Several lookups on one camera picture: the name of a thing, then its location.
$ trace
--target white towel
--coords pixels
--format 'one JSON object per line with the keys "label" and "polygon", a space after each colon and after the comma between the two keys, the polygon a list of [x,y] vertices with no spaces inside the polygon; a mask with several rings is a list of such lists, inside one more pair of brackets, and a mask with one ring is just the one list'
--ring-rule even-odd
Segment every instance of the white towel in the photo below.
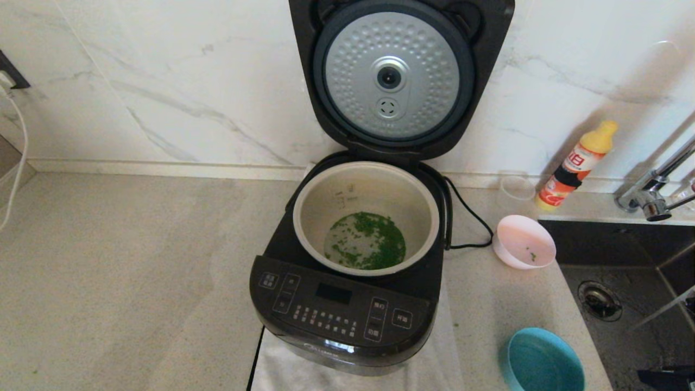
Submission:
{"label": "white towel", "polygon": [[340,372],[295,355],[285,342],[265,330],[251,388],[252,391],[463,389],[463,374],[444,281],[430,338],[398,371],[379,377]]}

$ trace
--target blue bowl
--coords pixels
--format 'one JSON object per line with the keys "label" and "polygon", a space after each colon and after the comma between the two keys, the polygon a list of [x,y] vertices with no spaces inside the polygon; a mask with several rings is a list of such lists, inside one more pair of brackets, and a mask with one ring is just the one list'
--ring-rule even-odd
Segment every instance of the blue bowl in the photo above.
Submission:
{"label": "blue bowl", "polygon": [[512,391],[583,391],[579,357],[562,338],[542,328],[524,328],[500,354],[500,366]]}

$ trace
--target black power cord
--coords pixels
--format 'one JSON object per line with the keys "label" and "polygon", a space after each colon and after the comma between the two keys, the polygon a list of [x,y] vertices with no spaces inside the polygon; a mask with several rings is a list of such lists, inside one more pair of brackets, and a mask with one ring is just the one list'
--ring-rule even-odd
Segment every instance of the black power cord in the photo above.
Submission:
{"label": "black power cord", "polygon": [[[459,199],[459,201],[461,201],[461,204],[463,204],[464,208],[466,208],[466,210],[468,211],[468,213],[472,214],[473,217],[475,217],[475,219],[478,220],[478,221],[483,225],[483,227],[485,227],[485,229],[487,230],[487,232],[490,234],[490,240],[488,240],[487,242],[485,242],[485,243],[483,243],[483,244],[460,244],[460,245],[452,245],[452,244],[451,244],[451,236],[449,236],[449,237],[448,237],[448,240],[447,240],[447,248],[446,248],[446,249],[447,249],[447,250],[449,250],[449,249],[456,250],[456,249],[459,249],[459,248],[471,248],[471,247],[473,247],[473,248],[483,248],[483,247],[490,246],[490,245],[492,244],[492,237],[494,236],[494,232],[492,232],[492,229],[490,229],[490,226],[487,225],[487,223],[485,223],[485,221],[484,221],[482,218],[480,218],[480,216],[478,216],[477,214],[475,214],[475,212],[466,204],[466,202],[464,201],[464,199],[461,197],[461,194],[459,194],[459,191],[456,190],[456,186],[454,186],[453,182],[451,182],[451,179],[449,179],[448,177],[444,177],[444,176],[443,176],[443,178],[444,178],[444,180],[445,180],[447,183],[449,183],[449,186],[451,186],[451,189],[454,191],[454,194],[456,194],[456,197]],[[449,221],[453,221],[453,217],[454,217],[453,214],[450,214],[450,215],[448,216]]]}

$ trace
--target power cord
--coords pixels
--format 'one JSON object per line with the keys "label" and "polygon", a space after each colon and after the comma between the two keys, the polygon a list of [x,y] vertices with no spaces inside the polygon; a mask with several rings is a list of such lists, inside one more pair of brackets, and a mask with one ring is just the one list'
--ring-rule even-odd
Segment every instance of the power cord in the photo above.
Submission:
{"label": "power cord", "polygon": [[10,191],[10,200],[7,202],[7,210],[5,211],[5,218],[2,220],[2,224],[0,224],[0,232],[5,228],[7,225],[8,221],[10,221],[10,214],[12,213],[12,204],[15,201],[15,195],[17,195],[17,190],[19,189],[19,183],[22,180],[22,172],[24,171],[24,165],[26,164],[26,151],[29,148],[29,135],[28,132],[26,131],[26,123],[24,122],[24,116],[22,115],[22,112],[20,111],[19,107],[17,106],[17,103],[15,103],[14,97],[12,95],[12,91],[10,88],[14,83],[7,78],[7,76],[3,73],[0,72],[0,86],[3,88],[0,88],[2,90],[3,95],[7,98],[7,100],[10,101],[12,106],[15,108],[17,115],[19,116],[19,122],[22,124],[22,133],[24,135],[24,148],[22,149],[22,158],[19,160],[19,168],[17,169],[17,176],[15,176],[15,183],[12,186],[12,190]]}
{"label": "power cord", "polygon": [[[487,223],[485,223],[485,221],[484,221],[482,218],[480,218],[480,216],[478,216],[478,215],[466,204],[466,202],[464,201],[463,197],[461,197],[461,194],[459,194],[459,191],[456,190],[456,186],[454,186],[454,183],[451,182],[451,179],[449,179],[448,177],[443,177],[443,178],[444,178],[444,180],[445,180],[447,183],[449,183],[449,186],[451,186],[451,189],[454,191],[454,194],[456,194],[456,197],[459,199],[459,201],[461,201],[461,204],[464,206],[464,208],[466,208],[466,210],[468,211],[468,213],[472,214],[473,217],[475,217],[475,219],[478,220],[478,221],[482,224],[482,226],[485,227],[485,229],[487,230],[487,232],[490,234],[490,240],[488,240],[487,242],[485,242],[485,243],[483,243],[483,244],[459,244],[459,245],[451,245],[451,246],[448,246],[447,250],[448,250],[448,249],[456,250],[456,249],[459,249],[459,248],[471,248],[471,247],[473,247],[473,248],[483,248],[483,247],[490,246],[490,245],[492,244],[492,237],[494,236],[494,232],[492,232],[492,229],[490,229],[490,226],[487,225]],[[450,219],[450,220],[453,220],[453,217],[454,217],[453,214],[451,214],[451,215],[449,216],[449,219]]]}

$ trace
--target green vegetable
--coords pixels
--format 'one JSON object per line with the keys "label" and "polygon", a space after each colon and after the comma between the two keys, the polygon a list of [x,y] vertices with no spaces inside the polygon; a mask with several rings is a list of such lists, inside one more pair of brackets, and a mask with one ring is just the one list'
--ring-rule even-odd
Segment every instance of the green vegetable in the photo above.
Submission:
{"label": "green vegetable", "polygon": [[333,224],[324,252],[326,258],[331,259],[332,255],[334,262],[353,269],[385,269],[403,262],[405,239],[390,217],[359,212]]}

